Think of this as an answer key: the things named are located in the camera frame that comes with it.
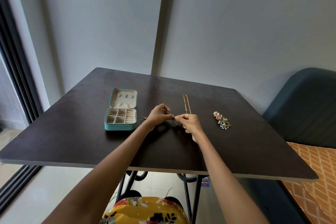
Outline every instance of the person's right hand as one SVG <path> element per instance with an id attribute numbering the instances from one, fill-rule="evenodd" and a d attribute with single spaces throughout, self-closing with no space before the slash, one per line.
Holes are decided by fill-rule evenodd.
<path id="1" fill-rule="evenodd" d="M 185 129 L 186 133 L 191 133 L 192 139 L 198 143 L 197 135 L 199 133 L 203 133 L 203 129 L 201 127 L 200 121 L 198 120 L 197 115 L 195 114 L 181 114 L 175 116 L 175 120 L 179 123 L 182 123 L 182 127 Z"/>

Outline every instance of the diamond pattern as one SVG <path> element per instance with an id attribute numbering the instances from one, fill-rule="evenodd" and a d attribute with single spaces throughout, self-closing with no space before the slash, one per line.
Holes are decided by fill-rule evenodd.
<path id="1" fill-rule="evenodd" d="M 283 181 L 313 224 L 336 224 L 336 149 L 288 143 L 317 173 L 315 183 Z"/>

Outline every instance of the open jewelry box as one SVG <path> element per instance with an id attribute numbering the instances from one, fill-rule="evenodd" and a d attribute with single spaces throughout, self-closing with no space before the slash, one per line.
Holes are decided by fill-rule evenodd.
<path id="1" fill-rule="evenodd" d="M 134 130 L 137 128 L 138 92 L 115 88 L 110 98 L 110 108 L 105 115 L 106 130 Z"/>

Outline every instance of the hand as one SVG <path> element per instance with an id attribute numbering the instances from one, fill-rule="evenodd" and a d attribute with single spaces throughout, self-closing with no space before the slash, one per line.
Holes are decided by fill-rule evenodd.
<path id="1" fill-rule="evenodd" d="M 149 124 L 150 130 L 152 131 L 155 126 L 161 124 L 162 122 L 174 119 L 174 115 L 167 113 L 170 113 L 169 107 L 165 104 L 157 105 L 150 112 L 148 118 L 145 120 L 145 123 Z"/>
<path id="2" fill-rule="evenodd" d="M 179 123 L 182 123 L 182 127 L 185 129 L 186 133 L 192 134 L 192 139 L 198 143 L 197 136 L 199 133 L 203 133 L 203 129 L 201 127 L 200 121 L 198 120 L 198 116 L 195 114 L 181 114 L 175 116 L 175 120 Z"/>

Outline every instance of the yellow floral clothing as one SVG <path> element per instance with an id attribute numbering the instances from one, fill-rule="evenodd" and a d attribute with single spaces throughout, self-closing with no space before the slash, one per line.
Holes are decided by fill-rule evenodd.
<path id="1" fill-rule="evenodd" d="M 184 210 L 176 203 L 159 197 L 128 197 L 105 213 L 99 224 L 189 224 Z"/>

